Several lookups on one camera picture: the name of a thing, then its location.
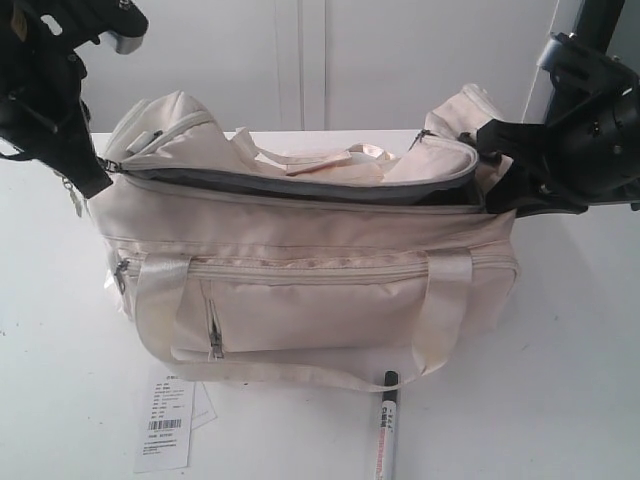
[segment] shoulder strap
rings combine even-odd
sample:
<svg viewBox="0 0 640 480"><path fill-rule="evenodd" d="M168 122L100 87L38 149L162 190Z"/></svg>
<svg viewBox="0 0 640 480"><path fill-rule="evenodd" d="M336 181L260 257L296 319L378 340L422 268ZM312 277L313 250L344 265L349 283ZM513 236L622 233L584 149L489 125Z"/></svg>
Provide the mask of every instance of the shoulder strap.
<svg viewBox="0 0 640 480"><path fill-rule="evenodd" d="M173 326L182 301L191 258L149 254L142 264L135 299L135 322L149 352L187 380L276 382L290 381L382 392L397 387L370 383L341 370L313 365L276 364L214 359L183 361L171 351ZM445 364L458 338L466 312L472 279L471 256L466 250L429 256L429 280L416 322L413 353L417 373L401 385Z"/></svg>

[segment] black mechanical arm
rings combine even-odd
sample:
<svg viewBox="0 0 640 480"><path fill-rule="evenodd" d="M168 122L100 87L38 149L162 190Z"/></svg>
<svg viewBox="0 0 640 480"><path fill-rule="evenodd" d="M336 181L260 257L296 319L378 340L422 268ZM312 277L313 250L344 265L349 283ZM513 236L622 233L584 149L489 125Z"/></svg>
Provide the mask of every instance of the black mechanical arm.
<svg viewBox="0 0 640 480"><path fill-rule="evenodd" d="M147 27L131 0L0 0L0 137L17 150L0 156L38 159L86 198L107 188L80 98L87 72L74 50L105 39L130 53ZM487 209L517 209L519 216L609 203L640 209L638 75L564 34L552 37L540 66L556 92L582 101L549 124L493 120L478 131L474 146L484 161L513 159L488 193Z"/></svg>

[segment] paper tag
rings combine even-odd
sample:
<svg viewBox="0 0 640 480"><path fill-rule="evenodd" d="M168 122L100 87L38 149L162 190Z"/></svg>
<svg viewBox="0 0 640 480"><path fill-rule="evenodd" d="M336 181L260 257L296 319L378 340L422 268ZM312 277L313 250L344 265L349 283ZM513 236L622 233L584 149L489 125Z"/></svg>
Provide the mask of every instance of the paper tag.
<svg viewBox="0 0 640 480"><path fill-rule="evenodd" d="M196 383L195 397L193 398L193 416L191 417L191 430L201 427L205 423L218 418L211 399L202 382Z"/></svg>
<svg viewBox="0 0 640 480"><path fill-rule="evenodd" d="M162 364L152 368L142 404L135 473L186 467L189 462L195 383Z"/></svg>

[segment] front zipper pocket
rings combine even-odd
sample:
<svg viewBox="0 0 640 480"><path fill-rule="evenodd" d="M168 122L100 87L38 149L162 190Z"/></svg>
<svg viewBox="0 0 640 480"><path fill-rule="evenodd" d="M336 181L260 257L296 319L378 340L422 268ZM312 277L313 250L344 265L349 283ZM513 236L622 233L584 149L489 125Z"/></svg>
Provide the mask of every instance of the front zipper pocket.
<svg viewBox="0 0 640 480"><path fill-rule="evenodd" d="M123 274L136 277L140 260L129 258ZM506 296L517 270L512 257L480 255L473 264L474 282L491 272L486 278ZM205 309L198 315L205 318L187 318L195 305L183 302L178 322L206 322L215 358L223 352L408 345L428 272L428 255L419 251L291 261L194 257L188 284L198 290Z"/></svg>

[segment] cream duffel bag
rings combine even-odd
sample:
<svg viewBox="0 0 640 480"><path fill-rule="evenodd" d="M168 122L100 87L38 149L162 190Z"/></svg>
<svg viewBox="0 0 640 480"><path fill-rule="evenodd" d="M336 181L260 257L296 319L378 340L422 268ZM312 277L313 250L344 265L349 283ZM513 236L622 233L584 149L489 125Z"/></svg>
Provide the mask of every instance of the cream duffel bag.
<svg viewBox="0 0 640 480"><path fill-rule="evenodd" d="M375 392L387 369L404 384L440 368L495 324L517 275L514 213L482 206L509 159L480 164L456 140L494 117L467 85L403 155L285 155L245 129L227 139L183 93L140 102L89 207L142 343L190 380Z"/></svg>

